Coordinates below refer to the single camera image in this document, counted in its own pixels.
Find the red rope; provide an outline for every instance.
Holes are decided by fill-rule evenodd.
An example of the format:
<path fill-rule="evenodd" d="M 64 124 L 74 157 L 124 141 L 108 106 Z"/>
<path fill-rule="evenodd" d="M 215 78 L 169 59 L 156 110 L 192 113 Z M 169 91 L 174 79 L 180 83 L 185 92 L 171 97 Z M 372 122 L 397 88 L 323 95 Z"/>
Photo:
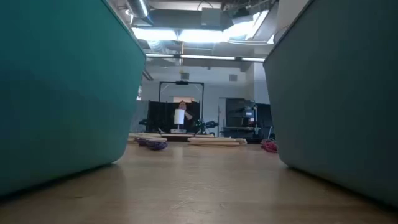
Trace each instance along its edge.
<path fill-rule="evenodd" d="M 278 145 L 276 144 L 275 141 L 268 139 L 262 140 L 261 147 L 267 152 L 278 153 Z"/>

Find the purple rope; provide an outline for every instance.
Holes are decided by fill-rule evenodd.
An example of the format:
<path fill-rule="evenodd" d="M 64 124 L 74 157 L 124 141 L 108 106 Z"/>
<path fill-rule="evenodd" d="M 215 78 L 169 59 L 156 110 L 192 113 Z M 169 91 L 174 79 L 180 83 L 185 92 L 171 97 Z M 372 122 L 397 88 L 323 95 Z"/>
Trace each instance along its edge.
<path fill-rule="evenodd" d="M 167 142 L 151 141 L 142 138 L 136 138 L 136 142 L 138 142 L 140 146 L 147 146 L 149 149 L 154 151 L 162 150 L 167 147 Z"/>

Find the ductwork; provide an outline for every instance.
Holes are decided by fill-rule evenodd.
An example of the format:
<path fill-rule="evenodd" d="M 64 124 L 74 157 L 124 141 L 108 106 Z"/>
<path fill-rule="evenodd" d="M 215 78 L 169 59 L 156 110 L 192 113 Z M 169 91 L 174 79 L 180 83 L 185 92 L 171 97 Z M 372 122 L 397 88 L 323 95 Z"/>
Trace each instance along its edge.
<path fill-rule="evenodd" d="M 170 50 L 168 49 L 164 41 L 159 41 L 159 40 L 148 40 L 147 41 L 149 48 L 151 49 L 152 52 L 154 53 L 160 53 L 160 54 L 176 54 L 177 51 L 175 50 Z M 179 60 L 178 59 L 173 59 L 173 58 L 163 58 L 161 60 L 166 60 L 168 62 L 173 63 L 173 65 L 169 66 L 174 66 L 174 65 L 179 65 Z"/>
<path fill-rule="evenodd" d="M 127 0 L 127 6 L 134 17 L 142 19 L 149 15 L 150 6 L 146 0 Z"/>
<path fill-rule="evenodd" d="M 233 25 L 228 13 L 217 9 L 204 11 L 155 9 L 150 12 L 150 19 L 152 28 L 225 30 Z M 144 19 L 134 20 L 132 24 L 134 27 L 148 26 Z"/>

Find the ceiling pipe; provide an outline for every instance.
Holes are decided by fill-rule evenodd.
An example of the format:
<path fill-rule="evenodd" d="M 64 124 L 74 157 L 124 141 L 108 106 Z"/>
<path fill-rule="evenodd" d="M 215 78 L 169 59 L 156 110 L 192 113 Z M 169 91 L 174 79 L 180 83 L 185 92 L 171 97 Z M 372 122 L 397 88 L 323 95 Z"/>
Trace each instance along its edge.
<path fill-rule="evenodd" d="M 175 54 L 176 53 L 176 51 L 174 51 L 174 50 L 167 49 L 166 46 L 164 45 L 163 41 L 148 40 L 147 43 L 148 43 L 149 48 L 154 53 L 159 53 L 159 54 Z M 164 58 L 164 60 L 168 60 L 169 62 L 179 64 L 179 61 L 176 59 Z"/>
<path fill-rule="evenodd" d="M 213 16 L 217 20 L 220 20 L 219 23 L 209 24 L 207 20 L 210 17 L 206 16 L 206 14 L 203 15 L 203 11 L 154 9 L 150 12 L 149 17 L 152 21 L 150 27 L 160 29 L 206 29 L 222 31 L 233 25 L 232 18 L 230 18 L 227 12 L 219 10 L 218 14 L 214 13 Z M 145 19 L 133 20 L 132 26 L 138 28 L 149 27 Z"/>
<path fill-rule="evenodd" d="M 153 24 L 152 19 L 149 17 L 150 6 L 147 0 L 126 0 L 126 3 L 134 17 Z"/>

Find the white wall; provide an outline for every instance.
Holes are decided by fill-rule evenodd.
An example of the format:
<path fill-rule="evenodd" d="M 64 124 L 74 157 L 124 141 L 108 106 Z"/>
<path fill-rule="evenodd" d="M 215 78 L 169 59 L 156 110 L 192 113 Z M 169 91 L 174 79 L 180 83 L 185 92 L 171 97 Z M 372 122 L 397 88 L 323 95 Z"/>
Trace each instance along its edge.
<path fill-rule="evenodd" d="M 241 72 L 239 68 L 221 68 L 212 67 L 208 69 L 206 67 L 191 67 L 191 66 L 171 66 L 171 67 L 159 67 L 159 66 L 148 66 L 146 70 L 152 75 L 155 81 L 177 81 L 181 79 L 180 71 L 187 72 L 190 74 L 190 82 L 205 82 L 205 83 L 217 83 L 220 85 L 242 85 L 245 81 L 245 73 Z M 238 75 L 238 80 L 234 83 L 229 82 L 229 75 Z"/>
<path fill-rule="evenodd" d="M 162 91 L 161 101 L 172 101 L 173 96 L 191 96 L 196 100 L 201 100 L 201 92 L 193 85 L 175 85 L 171 84 Z M 142 100 L 158 101 L 159 82 L 142 82 Z M 218 117 L 219 102 L 225 103 L 220 98 L 246 98 L 246 87 L 244 85 L 220 85 L 213 83 L 205 84 L 203 119 L 205 121 L 216 121 Z M 225 119 L 225 106 L 221 105 L 220 111 L 220 130 Z M 209 131 L 217 132 L 217 128 L 211 128 Z"/>
<path fill-rule="evenodd" d="M 246 72 L 246 99 L 269 104 L 266 73 L 261 63 L 253 63 Z"/>
<path fill-rule="evenodd" d="M 254 101 L 269 104 L 266 73 L 261 63 L 254 63 Z"/>

